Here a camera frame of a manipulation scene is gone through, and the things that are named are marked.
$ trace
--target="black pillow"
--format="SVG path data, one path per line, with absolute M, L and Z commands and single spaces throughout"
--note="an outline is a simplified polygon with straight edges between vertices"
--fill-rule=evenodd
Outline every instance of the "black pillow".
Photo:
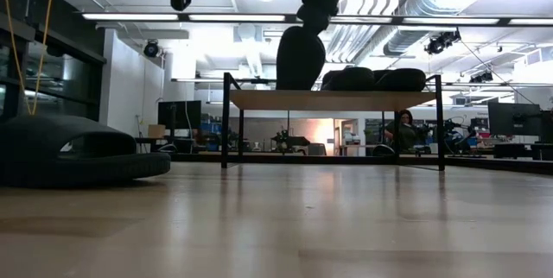
M 373 90 L 384 92 L 421 92 L 426 86 L 426 74 L 412 68 L 400 68 L 385 73 Z
M 332 78 L 321 90 L 368 92 L 374 85 L 372 71 L 366 67 L 348 67 L 332 75 Z

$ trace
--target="black cushion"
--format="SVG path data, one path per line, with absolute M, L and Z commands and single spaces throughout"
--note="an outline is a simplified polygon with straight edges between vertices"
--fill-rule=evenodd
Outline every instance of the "black cushion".
M 392 70 L 373 70 L 372 75 L 374 75 L 374 82 L 378 83 L 387 73 L 392 72 Z
M 374 76 L 371 69 L 356 66 L 334 73 L 327 84 L 322 86 L 321 90 L 367 92 L 372 90 L 373 85 Z
M 321 86 L 325 86 L 326 84 L 328 84 L 330 82 L 330 79 L 332 79 L 334 77 L 334 75 L 338 74 L 340 71 L 328 71 L 325 76 L 322 77 L 322 85 Z
M 384 92 L 421 92 L 426 85 L 426 74 L 412 68 L 401 68 L 383 74 L 373 87 Z

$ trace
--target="table leg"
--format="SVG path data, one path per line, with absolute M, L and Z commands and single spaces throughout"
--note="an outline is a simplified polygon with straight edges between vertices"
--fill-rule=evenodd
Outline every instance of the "table leg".
M 435 76 L 435 110 L 437 116 L 438 127 L 436 132 L 438 133 L 438 170 L 443 171 L 446 168 L 446 159 L 443 152 L 445 139 L 443 130 L 443 103 L 442 103 L 442 76 Z
M 240 110 L 240 119 L 238 121 L 238 160 L 242 161 L 244 155 L 244 110 Z
M 394 111 L 394 136 L 393 136 L 393 142 L 394 142 L 394 158 L 396 160 L 396 164 L 399 163 L 399 151 L 401 150 L 401 147 L 399 146 L 399 124 L 401 122 L 401 116 L 399 115 L 398 111 Z
M 227 167 L 228 159 L 228 124 L 231 115 L 231 74 L 225 73 L 223 78 L 223 125 L 221 126 L 221 168 Z

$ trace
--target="computer monitor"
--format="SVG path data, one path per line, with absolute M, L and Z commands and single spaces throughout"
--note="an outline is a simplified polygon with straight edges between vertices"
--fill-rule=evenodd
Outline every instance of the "computer monitor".
M 171 128 L 173 107 L 175 107 L 175 129 L 200 128 L 201 101 L 160 102 L 157 106 L 157 123 L 165 125 L 166 128 Z
M 490 133 L 502 136 L 540 136 L 542 114 L 538 104 L 487 105 Z

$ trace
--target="shelf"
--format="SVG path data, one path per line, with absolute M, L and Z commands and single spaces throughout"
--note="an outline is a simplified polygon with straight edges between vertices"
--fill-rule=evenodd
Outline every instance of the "shelf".
M 240 110 L 400 111 L 435 99 L 434 92 L 306 92 L 232 90 Z

